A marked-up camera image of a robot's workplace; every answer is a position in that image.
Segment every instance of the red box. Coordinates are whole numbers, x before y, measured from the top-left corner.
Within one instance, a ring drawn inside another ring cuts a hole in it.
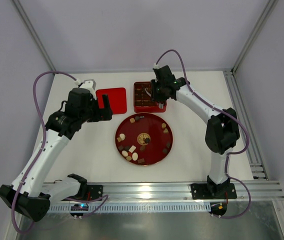
[[[151,82],[137,81],[133,86],[133,106],[136,113],[164,113],[167,109],[167,102],[161,109],[158,103],[151,101],[151,97],[146,93],[145,89],[151,93]]]

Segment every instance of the red square mat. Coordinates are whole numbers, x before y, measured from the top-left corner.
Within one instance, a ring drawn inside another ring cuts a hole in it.
[[[127,92],[124,87],[99,89],[96,92],[98,107],[104,108],[102,95],[107,95],[113,114],[127,112]]]

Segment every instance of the small food piece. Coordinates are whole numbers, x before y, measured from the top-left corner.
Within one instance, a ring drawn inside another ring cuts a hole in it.
[[[123,141],[124,139],[126,139],[126,136],[125,136],[123,133],[121,133],[121,134],[120,134],[120,138],[121,138],[122,141]]]
[[[144,158],[141,158],[141,159],[139,159],[139,160],[137,160],[137,163],[138,164],[142,164],[142,163],[144,163],[145,161],[144,161]]]
[[[122,151],[122,155],[123,155],[123,157],[125,157],[125,158],[126,158],[127,156],[129,156],[128,152],[125,151],[125,150]]]
[[[134,152],[133,154],[132,154],[132,159],[133,159],[133,161],[136,161],[136,160],[138,160],[138,154],[136,153],[136,152]]]
[[[130,153],[133,153],[136,148],[137,148],[136,146],[132,145],[128,151]]]

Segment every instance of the gold coin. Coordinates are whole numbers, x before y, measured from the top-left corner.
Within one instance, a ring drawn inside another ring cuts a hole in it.
[[[137,136],[137,142],[138,144],[142,145],[142,146],[146,146],[148,145],[148,143],[146,142],[146,139],[151,140],[151,137],[149,134],[142,132]]]

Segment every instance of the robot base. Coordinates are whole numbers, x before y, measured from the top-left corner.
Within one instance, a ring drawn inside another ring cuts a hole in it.
[[[208,189],[207,183],[191,184],[191,194],[193,200],[214,200],[225,199],[227,193],[228,199],[237,199],[236,188],[233,183],[229,183],[219,194],[212,194]]]

